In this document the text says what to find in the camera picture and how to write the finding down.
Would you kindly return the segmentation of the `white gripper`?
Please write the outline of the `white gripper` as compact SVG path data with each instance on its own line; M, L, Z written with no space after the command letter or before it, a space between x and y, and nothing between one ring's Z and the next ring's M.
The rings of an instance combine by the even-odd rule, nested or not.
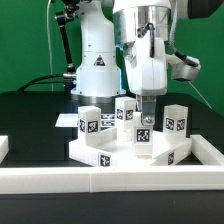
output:
M165 45L161 38L154 40L154 57L150 56L150 39L137 39L124 57L129 89L136 94L137 111L144 126L155 124L156 97L167 91Z

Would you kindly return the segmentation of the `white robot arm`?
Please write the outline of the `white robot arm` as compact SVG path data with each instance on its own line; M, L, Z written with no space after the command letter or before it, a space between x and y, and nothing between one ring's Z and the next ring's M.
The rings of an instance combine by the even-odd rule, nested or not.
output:
M75 94L104 97L118 94L116 52L123 52L130 91L145 126L155 123L156 97L167 91L167 65L172 78L192 81L200 71L197 58L175 46L180 19L210 17L224 0L67 0L66 17L78 18L82 32L82 63Z

